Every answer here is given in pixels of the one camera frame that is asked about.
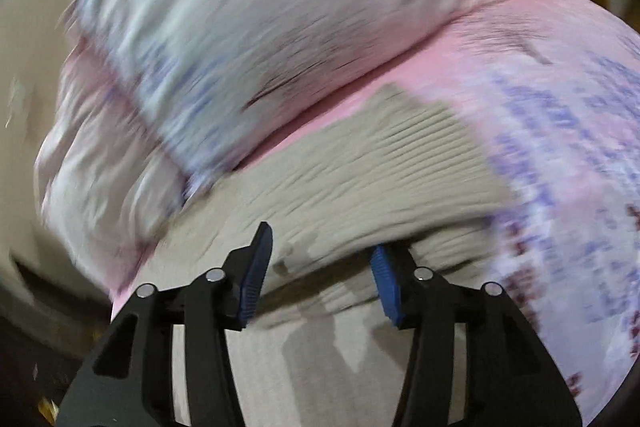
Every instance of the white fabric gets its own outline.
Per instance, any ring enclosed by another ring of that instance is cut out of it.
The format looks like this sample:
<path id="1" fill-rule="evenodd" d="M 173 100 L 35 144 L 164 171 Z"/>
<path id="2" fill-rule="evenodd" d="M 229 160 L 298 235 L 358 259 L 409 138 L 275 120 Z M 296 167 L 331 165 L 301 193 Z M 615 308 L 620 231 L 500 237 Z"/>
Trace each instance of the white fabric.
<path id="1" fill-rule="evenodd" d="M 182 206 L 184 178 L 80 44 L 63 67 L 55 124 L 34 166 L 44 224 L 76 266 L 116 292 L 140 265 L 140 244 Z"/>
<path id="2" fill-rule="evenodd" d="M 208 188 L 328 92 L 494 0 L 78 0 L 182 171 Z"/>

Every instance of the pink fabric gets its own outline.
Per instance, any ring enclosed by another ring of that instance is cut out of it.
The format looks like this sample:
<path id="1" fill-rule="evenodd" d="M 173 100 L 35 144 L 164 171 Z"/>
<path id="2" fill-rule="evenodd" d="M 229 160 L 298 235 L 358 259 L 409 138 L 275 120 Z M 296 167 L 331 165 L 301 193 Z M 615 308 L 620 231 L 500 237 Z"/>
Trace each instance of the pink fabric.
<path id="1" fill-rule="evenodd" d="M 73 263 L 116 293 L 182 206 L 183 176 L 84 41 L 62 68 L 34 184 L 40 216 Z"/>
<path id="2" fill-rule="evenodd" d="M 536 328 L 586 425 L 640 351 L 640 37 L 587 0 L 485 7 L 333 93 L 245 164 L 353 114 L 389 82 L 449 103 L 510 182 L 518 204 L 497 217 L 486 278 Z"/>

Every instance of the crumpled cloth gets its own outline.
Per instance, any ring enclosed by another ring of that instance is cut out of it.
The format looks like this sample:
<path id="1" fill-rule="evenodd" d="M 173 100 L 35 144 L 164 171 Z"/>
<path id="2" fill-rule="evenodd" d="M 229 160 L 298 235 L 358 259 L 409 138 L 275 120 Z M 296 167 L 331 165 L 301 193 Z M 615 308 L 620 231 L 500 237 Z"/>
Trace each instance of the crumpled cloth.
<path id="1" fill-rule="evenodd" d="M 117 73 L 188 196 L 272 132 L 498 0 L 78 0 L 67 22 Z"/>
<path id="2" fill-rule="evenodd" d="M 131 282 L 183 204 L 180 170 L 84 40 L 63 65 L 33 178 L 43 224 L 106 292 Z"/>
<path id="3" fill-rule="evenodd" d="M 268 221 L 274 248 L 257 324 L 332 314 L 377 296 L 367 249 L 388 241 L 409 240 L 419 264 L 469 283 L 493 251 L 491 217 L 507 199 L 445 105 L 389 85 L 361 112 L 220 180 L 136 280 L 190 283 Z"/>

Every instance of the beige towel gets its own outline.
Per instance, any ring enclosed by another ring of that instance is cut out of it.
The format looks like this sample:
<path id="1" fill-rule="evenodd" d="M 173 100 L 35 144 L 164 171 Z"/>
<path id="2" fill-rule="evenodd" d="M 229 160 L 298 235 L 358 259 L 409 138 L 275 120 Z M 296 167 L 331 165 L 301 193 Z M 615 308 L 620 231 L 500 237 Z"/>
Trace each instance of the beige towel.
<path id="1" fill-rule="evenodd" d="M 265 220 L 274 251 L 258 325 L 375 298 L 367 248 L 387 241 L 411 241 L 419 264 L 465 283 L 492 253 L 488 225 L 507 197 L 444 105 L 386 86 L 354 116 L 218 182 L 174 224 L 137 282 L 187 284 L 248 244 Z"/>

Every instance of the screw head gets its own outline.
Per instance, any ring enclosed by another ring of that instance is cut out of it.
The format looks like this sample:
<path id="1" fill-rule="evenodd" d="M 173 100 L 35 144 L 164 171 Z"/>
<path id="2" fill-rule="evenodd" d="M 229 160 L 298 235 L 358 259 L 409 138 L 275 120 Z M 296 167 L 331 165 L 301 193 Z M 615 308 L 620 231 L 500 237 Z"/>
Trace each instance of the screw head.
<path id="1" fill-rule="evenodd" d="M 222 268 L 212 268 L 205 277 L 209 282 L 219 282 L 226 277 L 226 273 Z"/>
<path id="2" fill-rule="evenodd" d="M 142 284 L 136 289 L 136 295 L 141 299 L 150 297 L 154 293 L 156 293 L 156 287 L 149 283 Z"/>
<path id="3" fill-rule="evenodd" d="M 498 295 L 502 295 L 504 291 L 502 286 L 500 286 L 497 282 L 488 282 L 484 285 L 484 291 L 487 295 L 491 295 L 492 297 L 497 297 Z"/>
<path id="4" fill-rule="evenodd" d="M 431 271 L 429 268 L 424 267 L 424 266 L 418 266 L 415 270 L 414 270 L 414 277 L 418 280 L 418 281 L 428 281 L 433 279 L 433 271 Z"/>

